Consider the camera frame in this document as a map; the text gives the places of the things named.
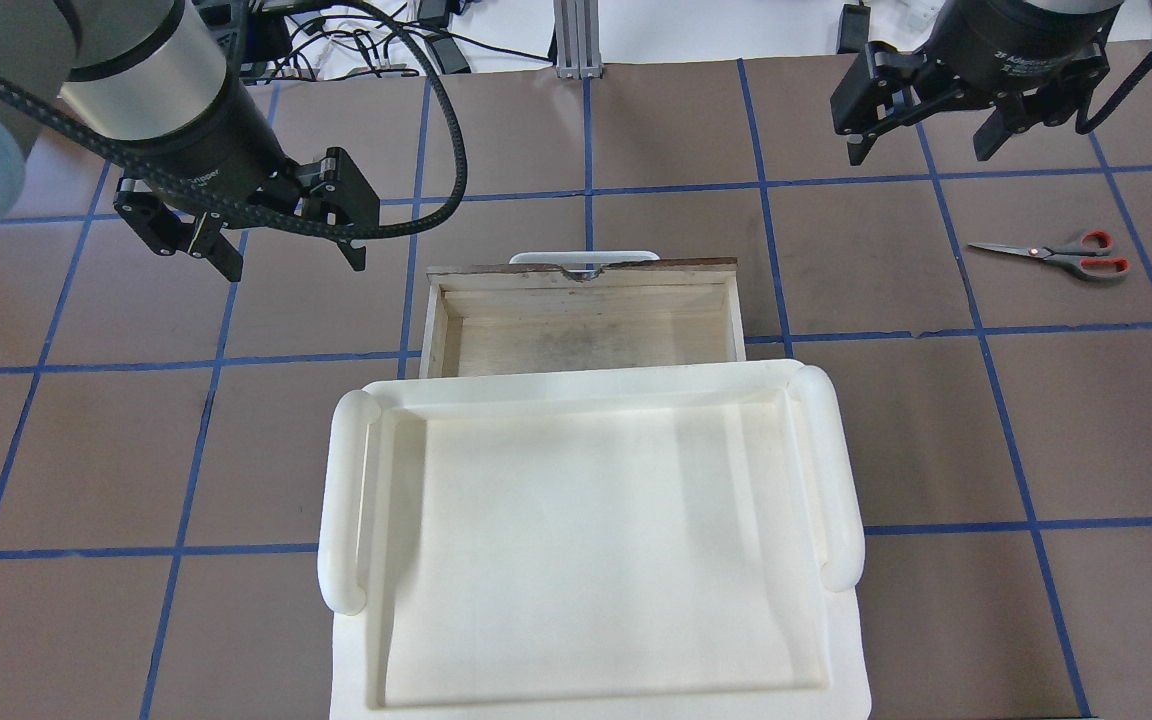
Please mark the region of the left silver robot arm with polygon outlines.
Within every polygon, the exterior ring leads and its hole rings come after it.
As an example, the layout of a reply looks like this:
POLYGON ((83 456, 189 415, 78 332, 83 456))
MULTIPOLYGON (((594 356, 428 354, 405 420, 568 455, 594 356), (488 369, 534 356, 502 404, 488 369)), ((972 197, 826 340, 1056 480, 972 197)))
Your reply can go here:
POLYGON ((192 1, 0 1, 0 220, 17 205, 41 108, 61 99, 108 141, 116 213, 151 251, 188 252, 238 281, 225 228, 257 210, 376 229, 380 200, 342 149, 294 162, 192 1))

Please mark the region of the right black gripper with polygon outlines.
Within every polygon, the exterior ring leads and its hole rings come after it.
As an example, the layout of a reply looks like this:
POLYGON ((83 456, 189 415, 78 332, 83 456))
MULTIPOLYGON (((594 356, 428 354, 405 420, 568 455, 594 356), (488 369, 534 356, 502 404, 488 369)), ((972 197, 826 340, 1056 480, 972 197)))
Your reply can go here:
POLYGON ((1020 76, 1020 65, 998 51, 970 54, 984 60, 979 78, 923 47, 902 53, 887 41, 867 41, 829 97, 833 131, 846 136, 850 167, 861 167, 892 129, 947 111, 995 109, 973 132, 975 159, 988 161, 1011 131, 1070 122, 1108 74, 1105 46, 1098 41, 1037 76, 1020 76))

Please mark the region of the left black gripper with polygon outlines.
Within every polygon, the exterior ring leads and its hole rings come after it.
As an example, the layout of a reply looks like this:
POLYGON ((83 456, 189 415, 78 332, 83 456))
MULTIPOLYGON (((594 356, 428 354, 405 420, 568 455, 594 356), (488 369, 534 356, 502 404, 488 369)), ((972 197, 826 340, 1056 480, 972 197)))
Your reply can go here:
MULTIPOLYGON (((310 164, 289 158, 270 167, 247 161, 232 164, 189 183, 223 199, 251 202, 257 209, 310 222, 376 228, 380 220, 378 194, 342 147, 326 149, 321 159, 310 164)), ((243 256, 223 232, 251 228, 250 220, 238 219, 233 211, 205 209, 200 202, 129 176, 119 179, 114 209, 151 252, 159 256, 184 252, 207 260, 228 282, 241 282, 243 256)), ((353 272, 365 272, 364 240, 340 242, 340 253, 353 272)))

